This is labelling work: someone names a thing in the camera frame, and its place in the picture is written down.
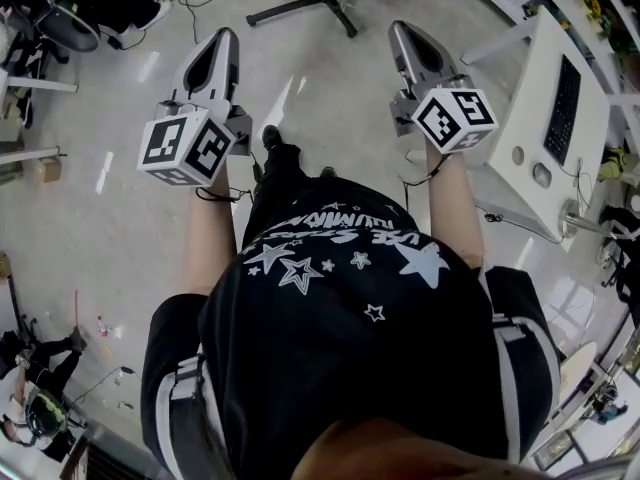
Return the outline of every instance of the white marker cube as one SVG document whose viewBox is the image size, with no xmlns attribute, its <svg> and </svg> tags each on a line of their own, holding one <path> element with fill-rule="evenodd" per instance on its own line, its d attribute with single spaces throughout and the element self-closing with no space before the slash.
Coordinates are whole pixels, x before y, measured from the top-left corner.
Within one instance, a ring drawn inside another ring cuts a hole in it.
<svg viewBox="0 0 640 480">
<path fill-rule="evenodd" d="M 210 187 L 235 140 L 208 109 L 149 121 L 138 170 L 174 187 Z"/>
<path fill-rule="evenodd" d="M 440 153 L 475 147 L 498 128 L 480 89 L 431 89 L 411 119 Z"/>
</svg>

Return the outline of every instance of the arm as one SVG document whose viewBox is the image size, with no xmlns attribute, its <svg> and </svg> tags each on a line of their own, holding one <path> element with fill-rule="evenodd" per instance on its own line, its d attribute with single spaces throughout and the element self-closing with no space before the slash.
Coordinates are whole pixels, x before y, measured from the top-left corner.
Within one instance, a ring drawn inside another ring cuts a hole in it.
<svg viewBox="0 0 640 480">
<path fill-rule="evenodd" d="M 427 166 L 431 172 L 440 153 L 427 141 Z M 454 153 L 429 181 L 431 236 L 444 242 L 469 268 L 482 267 L 484 242 L 476 213 L 464 156 Z"/>
<path fill-rule="evenodd" d="M 18 372 L 18 378 L 16 379 L 16 388 L 13 392 L 13 399 L 24 407 L 24 386 L 27 381 L 27 370 L 24 366 L 20 365 L 20 371 Z"/>
<path fill-rule="evenodd" d="M 229 195 L 226 165 L 210 191 Z M 231 204 L 204 201 L 190 195 L 187 229 L 185 283 L 189 293 L 209 296 L 229 263 L 236 256 Z"/>
</svg>

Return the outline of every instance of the black t-shirt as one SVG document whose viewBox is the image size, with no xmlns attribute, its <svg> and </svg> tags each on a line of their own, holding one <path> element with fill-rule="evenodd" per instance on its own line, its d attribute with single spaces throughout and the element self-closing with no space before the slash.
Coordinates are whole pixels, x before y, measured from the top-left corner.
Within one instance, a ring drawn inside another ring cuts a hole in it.
<svg viewBox="0 0 640 480">
<path fill-rule="evenodd" d="M 207 299 L 152 322 L 142 421 L 201 342 L 235 474 L 290 478 L 332 423 L 384 417 L 485 457 L 507 440 L 492 308 L 476 275 L 392 200 L 318 183 L 270 216 Z"/>
</svg>

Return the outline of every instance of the keyboard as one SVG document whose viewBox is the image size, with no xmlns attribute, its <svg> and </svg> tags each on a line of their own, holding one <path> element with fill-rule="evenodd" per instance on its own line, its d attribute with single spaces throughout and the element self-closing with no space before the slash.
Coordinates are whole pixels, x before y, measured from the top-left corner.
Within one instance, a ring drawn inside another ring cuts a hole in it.
<svg viewBox="0 0 640 480">
<path fill-rule="evenodd" d="M 571 61 L 563 55 L 556 101 L 553 104 L 549 129 L 544 139 L 545 149 L 562 166 L 564 166 L 567 151 L 569 151 L 579 96 L 580 73 L 571 64 Z"/>
</svg>

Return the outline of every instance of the tripod stand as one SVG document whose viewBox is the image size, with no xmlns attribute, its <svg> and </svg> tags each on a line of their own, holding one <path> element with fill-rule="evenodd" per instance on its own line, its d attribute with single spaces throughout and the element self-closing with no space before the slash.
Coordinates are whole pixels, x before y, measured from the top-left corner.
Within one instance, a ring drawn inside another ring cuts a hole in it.
<svg viewBox="0 0 640 480">
<path fill-rule="evenodd" d="M 295 11 L 296 9 L 302 9 L 303 7 L 309 7 L 310 5 L 316 4 L 326 4 L 327 7 L 331 9 L 333 14 L 335 14 L 340 22 L 344 25 L 344 28 L 347 29 L 347 36 L 356 36 L 358 30 L 353 26 L 353 23 L 351 23 L 347 15 L 342 12 L 340 3 L 337 0 L 296 0 L 294 2 L 289 2 L 288 4 L 279 5 L 278 7 L 259 12 L 258 14 L 251 14 L 247 16 L 247 23 L 252 27 L 255 27 L 259 21 L 263 21 L 268 18 L 273 18 L 274 16 L 279 16 L 280 14 L 284 14 L 286 12 Z"/>
</svg>

